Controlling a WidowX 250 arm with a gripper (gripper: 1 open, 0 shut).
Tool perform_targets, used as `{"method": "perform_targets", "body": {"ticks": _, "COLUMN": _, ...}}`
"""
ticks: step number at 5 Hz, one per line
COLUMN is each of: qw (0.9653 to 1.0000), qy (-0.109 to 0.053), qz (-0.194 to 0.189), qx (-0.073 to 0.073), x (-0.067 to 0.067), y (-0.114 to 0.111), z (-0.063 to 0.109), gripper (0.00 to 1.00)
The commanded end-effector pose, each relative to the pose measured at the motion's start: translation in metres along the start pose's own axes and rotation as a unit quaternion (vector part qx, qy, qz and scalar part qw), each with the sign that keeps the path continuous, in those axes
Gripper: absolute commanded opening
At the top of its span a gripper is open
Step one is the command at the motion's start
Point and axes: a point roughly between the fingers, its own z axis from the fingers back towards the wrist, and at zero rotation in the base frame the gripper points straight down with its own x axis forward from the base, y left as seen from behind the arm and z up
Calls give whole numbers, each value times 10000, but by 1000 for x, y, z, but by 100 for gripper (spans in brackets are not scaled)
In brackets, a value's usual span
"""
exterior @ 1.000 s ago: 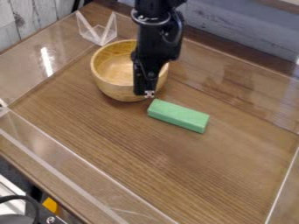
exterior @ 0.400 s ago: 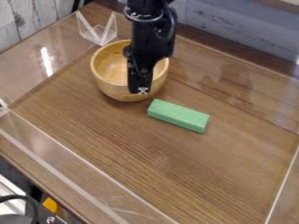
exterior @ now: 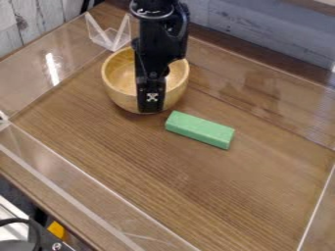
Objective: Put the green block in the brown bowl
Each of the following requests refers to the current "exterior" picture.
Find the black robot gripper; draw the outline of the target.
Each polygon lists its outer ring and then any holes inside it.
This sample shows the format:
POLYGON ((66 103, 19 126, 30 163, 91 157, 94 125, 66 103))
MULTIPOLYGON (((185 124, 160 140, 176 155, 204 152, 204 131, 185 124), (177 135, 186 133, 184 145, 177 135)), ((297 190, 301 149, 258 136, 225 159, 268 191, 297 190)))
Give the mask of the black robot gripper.
POLYGON ((189 10, 180 1, 131 1, 129 11, 140 22, 131 41, 137 108, 152 114, 164 109, 168 65, 185 57, 189 10))

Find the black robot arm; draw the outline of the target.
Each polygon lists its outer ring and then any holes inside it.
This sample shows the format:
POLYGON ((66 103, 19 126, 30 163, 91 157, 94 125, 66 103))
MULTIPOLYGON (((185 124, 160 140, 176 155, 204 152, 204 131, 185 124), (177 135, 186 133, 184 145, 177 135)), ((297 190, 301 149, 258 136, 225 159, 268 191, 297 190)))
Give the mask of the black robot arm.
POLYGON ((164 109, 168 65, 185 58, 189 11, 180 0, 130 0, 129 12, 138 21, 131 39, 137 109, 164 109))

